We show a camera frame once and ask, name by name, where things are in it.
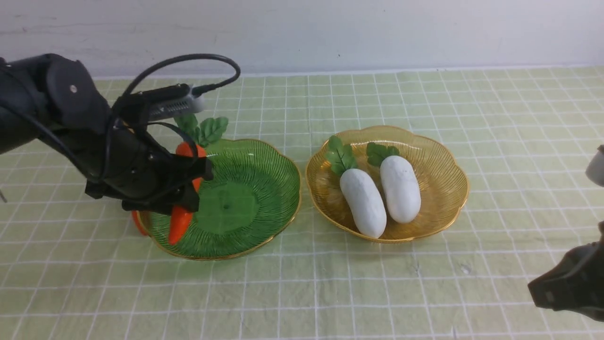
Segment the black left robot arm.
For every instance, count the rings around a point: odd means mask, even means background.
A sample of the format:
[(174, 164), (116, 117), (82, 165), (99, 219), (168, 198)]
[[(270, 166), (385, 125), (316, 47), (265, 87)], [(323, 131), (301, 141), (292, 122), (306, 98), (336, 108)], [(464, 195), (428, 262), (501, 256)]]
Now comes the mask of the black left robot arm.
[(56, 54), (1, 61), (1, 152), (39, 140), (85, 177), (86, 195), (117, 199), (126, 211), (198, 211), (193, 181), (213, 178), (211, 162), (178, 127), (168, 126), (192, 156), (171, 153), (147, 131), (197, 107), (184, 84), (122, 94), (109, 105), (80, 61)]

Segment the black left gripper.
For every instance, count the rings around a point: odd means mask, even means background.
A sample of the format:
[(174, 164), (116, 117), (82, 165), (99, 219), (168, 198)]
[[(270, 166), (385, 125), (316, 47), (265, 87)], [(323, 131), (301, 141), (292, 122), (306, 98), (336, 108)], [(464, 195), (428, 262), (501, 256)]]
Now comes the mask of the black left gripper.
[(169, 153), (146, 131), (55, 126), (41, 133), (40, 140), (78, 168), (86, 179), (86, 195), (121, 200), (127, 212), (169, 216), (173, 207), (181, 207), (194, 213), (199, 209), (198, 192), (194, 187), (171, 191), (172, 185), (214, 178), (209, 157)]

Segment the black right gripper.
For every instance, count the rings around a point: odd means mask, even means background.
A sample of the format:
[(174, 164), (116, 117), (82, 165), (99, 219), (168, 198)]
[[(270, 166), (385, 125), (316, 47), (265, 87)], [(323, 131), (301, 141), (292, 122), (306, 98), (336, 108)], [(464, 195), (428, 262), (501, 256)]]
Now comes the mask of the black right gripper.
[(549, 272), (527, 288), (538, 308), (568, 311), (604, 320), (604, 249), (592, 242), (569, 250)]

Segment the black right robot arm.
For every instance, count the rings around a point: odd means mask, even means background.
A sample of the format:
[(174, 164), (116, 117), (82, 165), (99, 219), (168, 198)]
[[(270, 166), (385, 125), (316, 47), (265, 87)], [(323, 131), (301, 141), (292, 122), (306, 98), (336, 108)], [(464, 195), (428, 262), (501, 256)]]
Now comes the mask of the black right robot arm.
[(604, 222), (600, 239), (568, 250), (555, 267), (528, 283), (538, 308), (604, 320)]

